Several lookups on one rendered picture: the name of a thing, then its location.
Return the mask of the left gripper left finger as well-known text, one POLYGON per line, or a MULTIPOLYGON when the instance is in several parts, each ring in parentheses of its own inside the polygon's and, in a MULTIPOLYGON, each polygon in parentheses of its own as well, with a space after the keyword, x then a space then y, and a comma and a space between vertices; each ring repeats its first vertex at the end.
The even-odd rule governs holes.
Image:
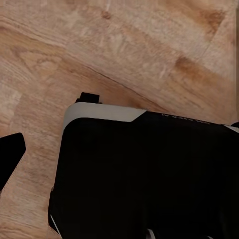
POLYGON ((26 151, 22 133, 0 138, 0 192, 26 151))

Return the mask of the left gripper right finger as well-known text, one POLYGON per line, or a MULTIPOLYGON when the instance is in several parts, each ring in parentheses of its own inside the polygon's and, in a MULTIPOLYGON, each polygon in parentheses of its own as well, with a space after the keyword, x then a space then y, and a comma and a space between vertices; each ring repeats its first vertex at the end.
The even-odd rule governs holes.
POLYGON ((239 134, 228 132, 223 150, 239 172, 239 134))

